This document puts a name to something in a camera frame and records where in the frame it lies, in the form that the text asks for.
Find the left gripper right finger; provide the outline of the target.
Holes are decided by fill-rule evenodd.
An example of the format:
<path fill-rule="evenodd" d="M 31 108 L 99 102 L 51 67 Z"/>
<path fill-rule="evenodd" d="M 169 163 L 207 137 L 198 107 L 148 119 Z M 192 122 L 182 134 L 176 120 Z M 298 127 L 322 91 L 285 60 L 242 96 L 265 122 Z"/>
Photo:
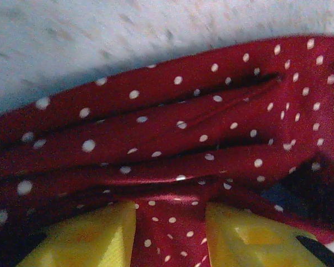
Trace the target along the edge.
<path fill-rule="evenodd" d="M 334 252 L 298 228 L 207 203 L 210 266 L 334 266 Z"/>

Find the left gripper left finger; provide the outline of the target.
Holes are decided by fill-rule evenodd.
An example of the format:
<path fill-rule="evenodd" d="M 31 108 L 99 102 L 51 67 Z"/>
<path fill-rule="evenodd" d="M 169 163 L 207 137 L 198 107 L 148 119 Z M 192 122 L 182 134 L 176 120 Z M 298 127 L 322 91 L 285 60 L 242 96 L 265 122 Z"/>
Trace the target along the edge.
<path fill-rule="evenodd" d="M 19 266 L 130 266 L 135 230 L 135 204 L 111 204 L 48 227 Z"/>

